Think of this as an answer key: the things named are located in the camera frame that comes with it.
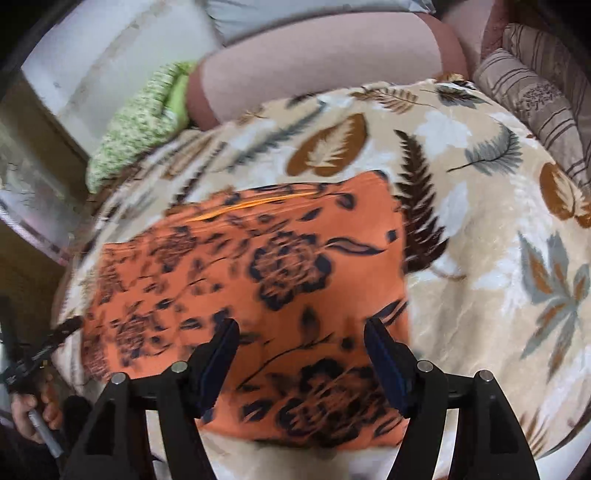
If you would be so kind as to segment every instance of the bed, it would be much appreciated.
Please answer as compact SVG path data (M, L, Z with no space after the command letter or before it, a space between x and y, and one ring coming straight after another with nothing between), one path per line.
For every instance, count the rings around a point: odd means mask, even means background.
M589 205L525 125L462 80L275 100L210 131L182 132L129 169L98 211L72 264L60 320L85 315L105 291L118 294L102 260L106 244L132 240L186 203L367 171L387 177L408 219L405 314L417 357L462 375L490 369L534 456L563 447L582 428L591 397ZM141 361L122 360L116 341L101 341L98 332L113 328L87 318L84 335L56 358L81 393L100 390L92 377L145 372ZM133 360L151 354L140 346ZM149 418L155 453L164 456ZM449 469L455 421L451 413L436 478ZM261 446L220 435L215 421L203 436L219 478L379 479L395 455L380 446Z

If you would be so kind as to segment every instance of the metal handle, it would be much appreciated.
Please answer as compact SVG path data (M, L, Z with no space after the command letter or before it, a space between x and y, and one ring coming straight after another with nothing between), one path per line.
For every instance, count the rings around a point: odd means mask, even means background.
M49 449L51 456L55 459L61 457L64 454L64 450L61 448L61 445L53 436L51 430L47 426L47 423L45 423L45 421L43 420L41 414L37 410L33 409L29 412L29 420L31 420L31 423L35 427L35 430L47 445L47 448Z

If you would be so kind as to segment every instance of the black flower print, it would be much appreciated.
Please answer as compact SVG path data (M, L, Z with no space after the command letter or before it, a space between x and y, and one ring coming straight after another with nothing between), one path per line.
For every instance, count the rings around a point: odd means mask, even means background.
M156 312L139 314L139 304L141 301L129 309L128 318L124 321L111 321L111 327L115 329L115 346L123 367L129 367L141 356L159 355L171 346L171 343L163 341L160 332L166 328L158 322Z
M99 272L98 290L100 295L99 305L109 303L117 292L126 291L121 278L115 268L115 260L106 261Z
M105 380L109 375L109 363L105 355L105 344L102 337L102 328L84 338L82 343L82 358L90 375L97 380Z
M257 248L249 268L261 284L259 297L277 311L298 293L326 288L332 272L328 257L319 253L315 235L279 231L263 248Z
M197 238L186 225L174 227L174 233L162 241L152 254L162 265L162 273L171 273L181 259L197 246Z
M322 448L350 442L391 410L371 367L345 371L332 358L302 368L297 391L276 422L290 437Z

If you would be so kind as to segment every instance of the striped pillow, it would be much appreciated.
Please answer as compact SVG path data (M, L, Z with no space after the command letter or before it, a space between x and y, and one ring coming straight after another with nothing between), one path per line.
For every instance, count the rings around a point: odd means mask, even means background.
M583 156L565 168L566 174L591 194L591 84L564 44L555 36L519 24L509 24L503 48L541 77L554 83L570 102L583 146Z
M581 161L583 146L570 103L556 85L502 48L478 67L474 83L525 123L565 171Z

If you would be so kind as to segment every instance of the white wall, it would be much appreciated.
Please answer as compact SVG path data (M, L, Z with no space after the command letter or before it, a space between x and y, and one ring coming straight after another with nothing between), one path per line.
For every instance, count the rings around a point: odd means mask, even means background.
M43 37L22 71L92 154L113 114L153 71L218 48L199 0L83 0Z

